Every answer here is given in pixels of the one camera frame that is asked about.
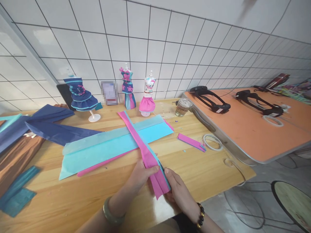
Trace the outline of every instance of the pink skirt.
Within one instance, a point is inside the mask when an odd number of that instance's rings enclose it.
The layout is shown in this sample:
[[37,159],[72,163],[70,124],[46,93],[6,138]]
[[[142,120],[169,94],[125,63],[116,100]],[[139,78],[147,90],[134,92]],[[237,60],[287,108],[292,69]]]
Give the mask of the pink skirt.
[[139,110],[141,112],[153,112],[155,110],[155,102],[152,97],[143,97],[139,105]]

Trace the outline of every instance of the glass cup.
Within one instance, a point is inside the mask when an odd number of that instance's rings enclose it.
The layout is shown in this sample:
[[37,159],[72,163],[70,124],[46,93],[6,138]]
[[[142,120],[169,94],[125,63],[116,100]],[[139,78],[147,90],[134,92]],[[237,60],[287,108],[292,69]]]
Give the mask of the glass cup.
[[192,107],[192,103],[190,100],[181,98],[178,100],[177,108],[175,111],[175,115],[178,117],[183,117],[186,112]]

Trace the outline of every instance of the vr headset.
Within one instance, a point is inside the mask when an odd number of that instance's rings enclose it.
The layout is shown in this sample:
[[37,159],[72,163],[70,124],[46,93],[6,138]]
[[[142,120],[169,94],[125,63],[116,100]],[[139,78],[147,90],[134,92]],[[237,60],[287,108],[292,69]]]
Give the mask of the vr headset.
[[[231,108],[230,104],[227,104],[224,102],[218,95],[216,95],[214,92],[207,89],[206,86],[197,86],[190,89],[190,93],[193,94],[195,97],[197,97],[199,100],[201,100],[203,103],[205,103],[207,106],[211,108],[211,110],[215,113],[227,113],[229,112],[229,109]],[[215,104],[213,101],[211,101],[209,98],[207,98],[204,95],[212,95],[216,97],[220,102],[223,103],[223,105]]]
[[[256,93],[251,93],[250,90],[244,90],[244,91],[239,91],[236,93],[235,95],[236,99],[237,100],[242,100],[243,102],[245,102],[246,104],[252,106],[253,108],[259,110],[262,112],[263,115],[267,115],[267,116],[271,116],[271,117],[278,117],[278,116],[281,116],[283,114],[283,109],[276,105],[276,104],[270,104],[268,103],[267,101],[261,99]],[[248,98],[253,98],[256,100],[256,102],[258,104],[260,104],[258,101],[261,101],[263,102],[265,105],[267,106],[270,106],[271,109],[263,109],[263,108],[260,108],[254,104],[252,104]]]

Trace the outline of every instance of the human hand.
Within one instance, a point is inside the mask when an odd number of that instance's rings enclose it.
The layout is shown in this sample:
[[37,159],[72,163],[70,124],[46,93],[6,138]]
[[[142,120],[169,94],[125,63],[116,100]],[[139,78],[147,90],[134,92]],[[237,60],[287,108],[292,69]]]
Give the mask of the human hand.
[[145,168],[143,160],[140,159],[134,167],[134,170],[127,181],[127,185],[138,193],[148,180],[149,176],[157,173],[159,169],[160,166]]
[[170,202],[175,202],[181,211],[187,215],[193,223],[196,223],[198,216],[200,215],[198,204],[195,202],[185,183],[178,174],[169,168],[165,168],[164,171],[172,188],[171,192],[166,194],[168,200]]

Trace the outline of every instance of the white tiled wall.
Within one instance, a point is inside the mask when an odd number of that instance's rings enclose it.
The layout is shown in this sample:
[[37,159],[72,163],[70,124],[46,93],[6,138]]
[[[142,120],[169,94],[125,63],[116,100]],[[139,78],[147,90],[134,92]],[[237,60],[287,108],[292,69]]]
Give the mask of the white tiled wall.
[[[0,3],[59,83],[69,69],[99,100],[102,80],[121,86],[119,68],[125,62],[133,71],[137,101],[151,70],[157,79],[155,99],[179,97],[198,85],[261,85],[281,72],[291,74],[291,83],[311,76],[311,44],[171,10],[125,0]],[[46,79],[0,26],[0,108],[63,103]],[[124,99],[120,88],[119,99]]]

